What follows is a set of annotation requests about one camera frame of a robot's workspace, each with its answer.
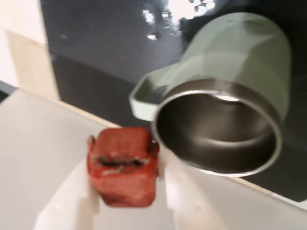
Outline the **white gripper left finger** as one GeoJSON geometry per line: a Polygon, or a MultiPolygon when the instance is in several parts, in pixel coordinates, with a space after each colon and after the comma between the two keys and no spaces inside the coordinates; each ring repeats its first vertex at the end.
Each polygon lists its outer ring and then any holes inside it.
{"type": "Polygon", "coordinates": [[[93,230],[98,213],[98,194],[90,183],[86,160],[82,160],[38,214],[33,229],[93,230]]]}

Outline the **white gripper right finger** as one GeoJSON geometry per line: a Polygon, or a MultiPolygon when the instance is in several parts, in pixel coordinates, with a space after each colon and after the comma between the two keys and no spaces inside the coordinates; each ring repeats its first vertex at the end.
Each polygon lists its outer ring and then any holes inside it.
{"type": "Polygon", "coordinates": [[[159,173],[165,182],[166,203],[177,230],[227,230],[209,197],[167,148],[159,153],[159,173]]]}

